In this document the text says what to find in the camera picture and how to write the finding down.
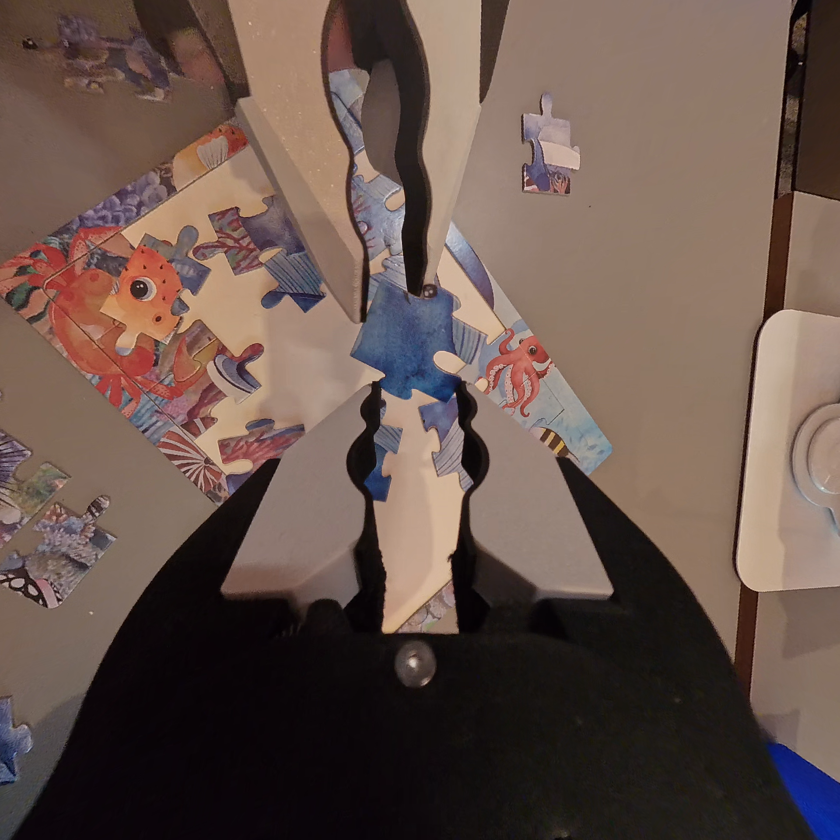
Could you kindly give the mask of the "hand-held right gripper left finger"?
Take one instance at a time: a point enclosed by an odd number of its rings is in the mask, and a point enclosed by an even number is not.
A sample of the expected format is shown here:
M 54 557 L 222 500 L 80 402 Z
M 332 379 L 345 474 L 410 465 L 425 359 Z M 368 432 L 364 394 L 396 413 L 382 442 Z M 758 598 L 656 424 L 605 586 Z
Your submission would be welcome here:
M 232 597 L 275 596 L 304 617 L 325 599 L 379 633 L 384 564 L 373 498 L 378 383 L 364 385 L 280 458 L 223 584 Z

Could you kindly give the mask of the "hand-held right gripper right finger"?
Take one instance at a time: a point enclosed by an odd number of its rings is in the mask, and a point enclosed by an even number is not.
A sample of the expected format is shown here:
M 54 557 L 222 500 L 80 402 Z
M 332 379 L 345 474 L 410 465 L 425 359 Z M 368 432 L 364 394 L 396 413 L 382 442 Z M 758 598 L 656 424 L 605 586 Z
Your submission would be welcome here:
M 474 385 L 463 383 L 456 397 L 471 479 L 451 556 L 458 630 L 477 632 L 508 609 L 528 621 L 547 599 L 608 600 L 613 585 L 561 469 L 577 474 L 575 464 Z

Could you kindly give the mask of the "red coral navy puzzle piece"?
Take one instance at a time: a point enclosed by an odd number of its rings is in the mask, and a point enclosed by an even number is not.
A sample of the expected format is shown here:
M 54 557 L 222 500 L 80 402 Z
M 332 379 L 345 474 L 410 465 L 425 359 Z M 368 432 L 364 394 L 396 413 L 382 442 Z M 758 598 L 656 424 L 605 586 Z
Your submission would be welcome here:
M 263 264 L 260 254 L 268 249 L 282 249 L 287 255 L 305 250 L 305 245 L 285 206 L 277 196 L 263 199 L 266 210 L 254 216 L 243 216 L 232 206 L 208 214 L 215 240 L 195 245 L 192 256 L 207 261 L 225 256 L 235 276 L 257 270 Z

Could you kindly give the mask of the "grey blue red-striped puzzle piece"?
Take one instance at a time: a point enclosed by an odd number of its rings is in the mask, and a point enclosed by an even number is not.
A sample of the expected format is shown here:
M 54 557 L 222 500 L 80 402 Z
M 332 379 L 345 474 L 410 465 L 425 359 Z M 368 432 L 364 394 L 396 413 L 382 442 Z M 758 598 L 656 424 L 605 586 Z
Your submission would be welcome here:
M 523 113 L 521 138 L 532 147 L 532 161 L 522 167 L 521 189 L 524 193 L 568 195 L 571 174 L 581 167 L 578 146 L 571 144 L 571 123 L 552 113 L 553 99 L 544 92 L 540 113 Z

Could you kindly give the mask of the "ocean print puzzle board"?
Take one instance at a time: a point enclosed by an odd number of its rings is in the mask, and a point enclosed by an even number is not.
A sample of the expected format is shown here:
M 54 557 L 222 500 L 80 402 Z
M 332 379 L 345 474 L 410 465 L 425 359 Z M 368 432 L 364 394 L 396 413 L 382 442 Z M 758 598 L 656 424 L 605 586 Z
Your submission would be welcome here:
M 372 259 L 379 336 L 326 288 L 239 126 L 228 121 L 2 264 L 2 301 L 210 500 L 384 377 L 368 480 L 390 576 L 385 629 L 425 629 L 454 603 L 448 555 L 469 478 L 445 373 L 473 382 L 591 473 L 612 446 L 456 226 L 444 303 L 402 321 L 403 189 L 367 157 L 366 74 L 329 73 L 350 140 L 353 213 Z

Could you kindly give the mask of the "orange pufferfish puzzle piece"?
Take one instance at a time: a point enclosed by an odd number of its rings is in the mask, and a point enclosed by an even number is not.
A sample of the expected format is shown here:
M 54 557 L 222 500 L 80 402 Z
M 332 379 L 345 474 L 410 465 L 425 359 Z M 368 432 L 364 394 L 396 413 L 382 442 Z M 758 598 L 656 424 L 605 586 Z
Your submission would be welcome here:
M 170 339 L 188 310 L 182 291 L 197 294 L 209 275 L 208 267 L 189 256 L 197 238 L 197 229 L 186 225 L 174 244 L 146 234 L 134 249 L 101 306 L 103 314 L 124 325 L 115 341 L 118 354 L 130 354 L 143 335 L 164 343 Z

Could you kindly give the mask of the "blue whale eye puzzle piece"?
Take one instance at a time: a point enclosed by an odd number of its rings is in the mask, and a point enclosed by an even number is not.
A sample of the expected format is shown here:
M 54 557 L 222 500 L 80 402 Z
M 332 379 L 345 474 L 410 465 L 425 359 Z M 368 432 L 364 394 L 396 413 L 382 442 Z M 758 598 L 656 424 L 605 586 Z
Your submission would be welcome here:
M 454 297 L 416 297 L 388 280 L 379 282 L 351 356 L 383 373 L 381 388 L 404 400 L 412 391 L 446 402 L 459 377 L 440 370 L 434 355 L 455 352 Z

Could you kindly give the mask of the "person's left hand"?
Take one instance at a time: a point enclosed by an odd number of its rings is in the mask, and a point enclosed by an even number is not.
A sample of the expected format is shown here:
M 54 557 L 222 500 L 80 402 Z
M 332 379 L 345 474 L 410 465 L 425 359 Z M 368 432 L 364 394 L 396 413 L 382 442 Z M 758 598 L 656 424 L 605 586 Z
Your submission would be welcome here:
M 330 2 L 324 20 L 323 63 L 330 74 L 339 70 L 359 70 L 361 66 L 354 57 L 352 44 L 352 23 L 357 17 L 358 2 Z

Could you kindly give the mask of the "purple seahorse loose piece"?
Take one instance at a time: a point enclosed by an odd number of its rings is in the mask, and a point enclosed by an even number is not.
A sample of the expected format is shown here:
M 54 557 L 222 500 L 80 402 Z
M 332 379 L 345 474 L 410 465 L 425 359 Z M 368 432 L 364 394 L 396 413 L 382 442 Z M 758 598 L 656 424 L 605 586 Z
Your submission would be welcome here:
M 164 102 L 171 96 L 171 66 L 138 29 L 129 38 L 102 36 L 90 20 L 61 14 L 57 47 L 65 62 L 65 87 L 103 93 L 107 82 L 126 82 L 138 98 Z

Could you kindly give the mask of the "pile of loose puzzle pieces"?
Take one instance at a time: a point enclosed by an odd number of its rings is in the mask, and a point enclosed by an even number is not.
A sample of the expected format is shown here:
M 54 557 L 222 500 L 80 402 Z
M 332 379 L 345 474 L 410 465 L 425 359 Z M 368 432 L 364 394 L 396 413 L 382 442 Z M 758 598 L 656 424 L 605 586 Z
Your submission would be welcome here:
M 78 586 L 115 537 L 98 525 L 110 498 L 99 496 L 83 513 L 61 503 L 48 505 L 70 476 L 51 463 L 26 480 L 18 468 L 32 455 L 21 441 L 1 432 L 1 545 L 5 546 L 35 516 L 42 540 L 29 553 L 13 551 L 2 559 L 1 586 L 45 608 L 56 608 Z

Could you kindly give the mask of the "white stand base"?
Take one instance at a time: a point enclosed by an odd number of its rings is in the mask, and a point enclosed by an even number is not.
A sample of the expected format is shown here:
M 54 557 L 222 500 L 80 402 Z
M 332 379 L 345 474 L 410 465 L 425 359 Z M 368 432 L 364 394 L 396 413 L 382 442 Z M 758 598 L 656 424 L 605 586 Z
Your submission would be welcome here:
M 795 435 L 838 404 L 839 318 L 785 309 L 759 332 L 742 482 L 736 567 L 756 592 L 839 585 L 839 538 L 828 510 L 805 499 L 791 467 Z

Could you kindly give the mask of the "group of assembled puzzle pieces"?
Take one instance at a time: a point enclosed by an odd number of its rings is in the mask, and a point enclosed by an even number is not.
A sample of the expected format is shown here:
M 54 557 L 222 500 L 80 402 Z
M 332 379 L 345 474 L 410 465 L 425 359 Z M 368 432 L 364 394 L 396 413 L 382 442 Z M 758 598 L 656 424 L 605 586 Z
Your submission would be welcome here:
M 220 503 L 267 459 L 383 373 L 351 356 L 361 326 L 329 293 L 306 249 L 263 251 L 235 276 L 207 261 L 201 290 L 167 342 L 101 312 L 143 236 L 215 240 L 208 214 L 266 210 L 275 193 L 244 132 L 215 130 L 2 264 L 2 300 L 32 325 L 210 500 Z M 193 259 L 193 248 L 189 252 Z M 591 473 L 612 446 L 456 227 L 440 266 L 455 299 L 454 368 L 520 425 Z

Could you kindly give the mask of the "few scattered puzzle pieces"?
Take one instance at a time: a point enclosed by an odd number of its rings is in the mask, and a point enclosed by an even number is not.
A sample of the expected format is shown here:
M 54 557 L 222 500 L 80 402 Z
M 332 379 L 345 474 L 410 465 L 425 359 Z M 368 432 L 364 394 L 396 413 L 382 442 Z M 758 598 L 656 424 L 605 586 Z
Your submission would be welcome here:
M 1 698 L 1 785 L 18 779 L 18 757 L 27 754 L 33 745 L 29 727 L 14 724 L 11 697 Z

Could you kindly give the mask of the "blue plastic storage bin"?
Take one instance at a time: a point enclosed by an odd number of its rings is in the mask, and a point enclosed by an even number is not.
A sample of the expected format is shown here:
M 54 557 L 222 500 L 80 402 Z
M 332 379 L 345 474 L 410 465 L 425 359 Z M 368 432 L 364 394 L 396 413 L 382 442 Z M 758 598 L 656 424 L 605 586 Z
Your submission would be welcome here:
M 839 783 L 783 744 L 772 742 L 768 751 L 814 835 L 839 839 Z

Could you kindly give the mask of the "metal stand bracket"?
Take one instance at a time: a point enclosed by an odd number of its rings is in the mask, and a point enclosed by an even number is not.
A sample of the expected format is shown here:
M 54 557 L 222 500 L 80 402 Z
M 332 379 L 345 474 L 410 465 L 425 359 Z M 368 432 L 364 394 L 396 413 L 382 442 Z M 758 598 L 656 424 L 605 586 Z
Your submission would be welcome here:
M 811 504 L 829 511 L 839 530 L 839 404 L 816 408 L 799 427 L 791 449 L 794 482 Z

